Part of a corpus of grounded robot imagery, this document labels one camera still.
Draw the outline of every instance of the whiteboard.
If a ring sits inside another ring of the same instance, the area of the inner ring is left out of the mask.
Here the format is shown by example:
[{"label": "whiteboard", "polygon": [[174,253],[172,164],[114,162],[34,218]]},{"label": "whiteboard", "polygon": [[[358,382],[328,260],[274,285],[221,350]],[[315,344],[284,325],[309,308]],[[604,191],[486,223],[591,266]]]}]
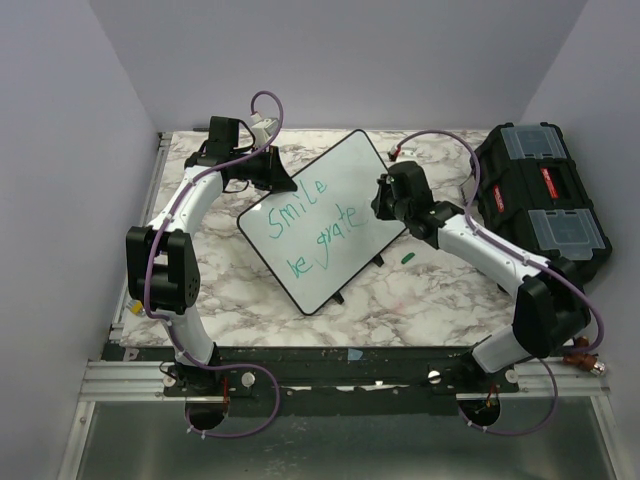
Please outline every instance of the whiteboard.
[{"label": "whiteboard", "polygon": [[293,176],[297,192],[269,194],[238,217],[302,313],[318,311],[404,231],[371,208],[386,170],[367,134],[356,130]]}]

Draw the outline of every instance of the wall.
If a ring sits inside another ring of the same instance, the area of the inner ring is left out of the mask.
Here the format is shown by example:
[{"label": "wall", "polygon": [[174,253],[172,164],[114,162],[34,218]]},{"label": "wall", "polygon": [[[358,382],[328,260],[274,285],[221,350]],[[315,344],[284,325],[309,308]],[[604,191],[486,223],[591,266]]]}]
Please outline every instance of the wall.
[{"label": "wall", "polygon": [[0,478],[55,478],[158,140],[85,0],[0,17]]},{"label": "wall", "polygon": [[[614,253],[592,287],[607,336],[613,408],[640,452],[640,3],[590,0],[526,109],[524,122],[557,123]],[[636,455],[640,475],[640,459]]]},{"label": "wall", "polygon": [[585,3],[90,1],[163,130],[246,117],[263,88],[289,127],[491,128],[520,118]]}]

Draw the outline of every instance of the marble table top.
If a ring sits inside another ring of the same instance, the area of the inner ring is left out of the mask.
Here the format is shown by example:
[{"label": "marble table top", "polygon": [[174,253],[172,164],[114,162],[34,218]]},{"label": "marble table top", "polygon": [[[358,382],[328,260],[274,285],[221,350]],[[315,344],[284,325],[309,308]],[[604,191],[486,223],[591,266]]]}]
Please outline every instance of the marble table top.
[{"label": "marble table top", "polygon": [[[294,174],[348,133],[283,130],[275,144],[285,168]],[[409,133],[367,132],[385,160],[386,151]],[[473,146],[487,134],[457,133]],[[182,179],[185,159],[205,137],[174,133],[154,215],[169,201]],[[463,147],[440,135],[421,137],[407,146],[415,148],[434,197],[462,205],[458,185],[469,175],[469,155]],[[193,239],[202,277],[197,307],[207,334],[219,345],[467,346],[511,323],[513,303],[495,282],[408,233],[383,252],[382,267],[368,266],[341,290],[343,305],[330,301],[316,315],[304,316],[236,227],[237,216],[261,196],[251,187],[222,195]],[[410,252],[415,257],[402,265]],[[123,320],[123,346],[170,345],[158,322],[127,309]]]}]

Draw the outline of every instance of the black toolbox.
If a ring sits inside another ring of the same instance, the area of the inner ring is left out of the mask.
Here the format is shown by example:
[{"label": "black toolbox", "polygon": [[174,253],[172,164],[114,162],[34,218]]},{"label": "black toolbox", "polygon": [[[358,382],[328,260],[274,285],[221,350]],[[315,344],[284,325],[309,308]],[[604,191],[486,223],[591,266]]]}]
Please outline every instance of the black toolbox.
[{"label": "black toolbox", "polygon": [[573,260],[583,282],[590,281],[611,255],[611,243],[560,128],[499,125],[476,154],[485,226],[532,253]]}]

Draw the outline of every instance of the green object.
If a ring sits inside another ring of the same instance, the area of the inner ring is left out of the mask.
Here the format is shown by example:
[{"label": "green object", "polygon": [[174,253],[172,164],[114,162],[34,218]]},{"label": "green object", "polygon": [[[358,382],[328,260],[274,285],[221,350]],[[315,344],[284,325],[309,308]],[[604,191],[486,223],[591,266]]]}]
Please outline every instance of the green object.
[{"label": "green object", "polygon": [[405,257],[402,259],[402,264],[404,265],[405,263],[407,263],[409,260],[411,260],[415,256],[416,256],[416,254],[413,253],[413,252],[405,255]]}]

